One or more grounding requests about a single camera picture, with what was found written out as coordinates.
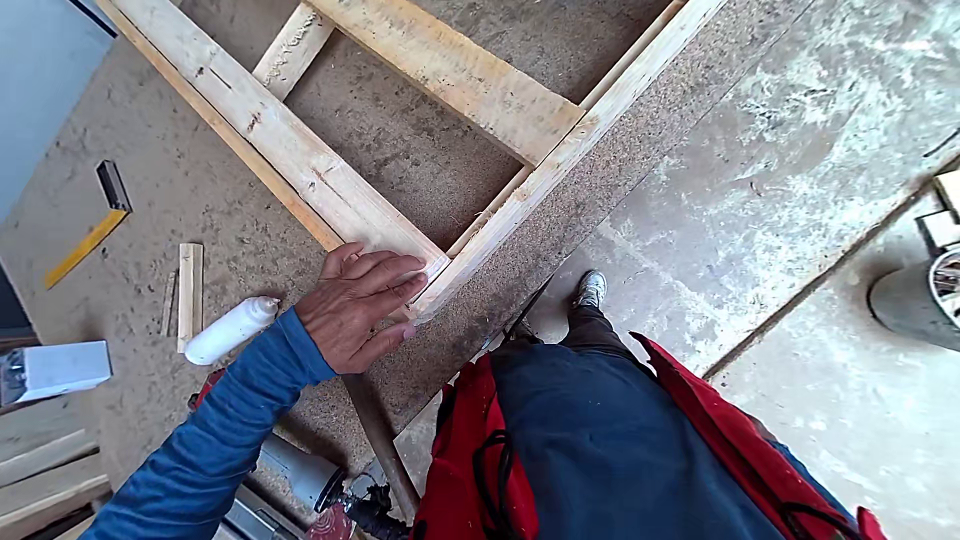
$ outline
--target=red apron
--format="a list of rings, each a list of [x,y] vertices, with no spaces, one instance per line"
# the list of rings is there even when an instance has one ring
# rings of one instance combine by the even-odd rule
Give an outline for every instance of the red apron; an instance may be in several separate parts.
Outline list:
[[[660,386],[771,523],[788,539],[883,540],[876,517],[858,508],[858,530],[789,461],[724,401],[653,341],[631,333],[650,355]],[[533,540],[539,530],[533,491],[496,399],[490,355],[468,363],[444,386],[433,462],[412,540]]]

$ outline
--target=shoe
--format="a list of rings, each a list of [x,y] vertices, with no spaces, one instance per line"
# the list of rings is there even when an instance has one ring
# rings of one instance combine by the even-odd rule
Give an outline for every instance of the shoe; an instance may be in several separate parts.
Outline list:
[[[514,326],[511,328],[510,335],[508,335],[507,338],[518,339],[527,337],[536,338],[537,335],[534,333],[534,329],[530,326],[530,323],[527,322],[527,318],[523,317],[514,323]]]
[[[574,307],[590,306],[600,308],[607,296],[607,278],[599,270],[590,270],[580,279]]]

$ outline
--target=blue shirt sleeve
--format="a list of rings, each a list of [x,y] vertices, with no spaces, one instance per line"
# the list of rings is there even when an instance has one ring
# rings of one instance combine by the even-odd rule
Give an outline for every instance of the blue shirt sleeve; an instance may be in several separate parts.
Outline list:
[[[127,479],[83,540],[211,538],[276,420],[304,386],[335,376],[288,309]]]

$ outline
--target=white glue bottle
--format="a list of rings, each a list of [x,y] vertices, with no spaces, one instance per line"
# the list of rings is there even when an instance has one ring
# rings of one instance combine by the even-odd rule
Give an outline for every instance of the white glue bottle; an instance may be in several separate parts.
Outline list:
[[[244,300],[186,344],[186,359],[208,366],[224,357],[255,333],[270,326],[280,300],[257,296]]]

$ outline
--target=hand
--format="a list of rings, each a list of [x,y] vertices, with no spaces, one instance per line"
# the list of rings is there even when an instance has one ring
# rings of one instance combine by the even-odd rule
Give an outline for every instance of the hand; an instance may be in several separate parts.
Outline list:
[[[361,250],[363,244],[351,242],[327,254],[317,288],[294,306],[326,363],[341,375],[363,373],[413,336],[413,323],[372,331],[426,285],[423,273],[404,278],[423,268],[422,260],[391,251],[358,256]]]

